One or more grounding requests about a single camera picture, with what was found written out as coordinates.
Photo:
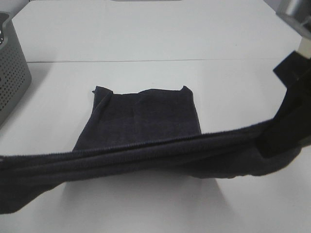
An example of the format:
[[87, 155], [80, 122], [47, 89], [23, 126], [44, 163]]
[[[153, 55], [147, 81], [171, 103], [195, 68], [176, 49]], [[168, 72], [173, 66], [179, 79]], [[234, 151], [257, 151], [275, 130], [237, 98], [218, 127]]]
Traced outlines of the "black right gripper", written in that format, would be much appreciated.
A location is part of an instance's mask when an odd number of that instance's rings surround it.
[[273, 69], [287, 91], [272, 123], [257, 139], [263, 157], [270, 158], [308, 143], [311, 137], [311, 85], [295, 83], [310, 68], [311, 59], [293, 51]]

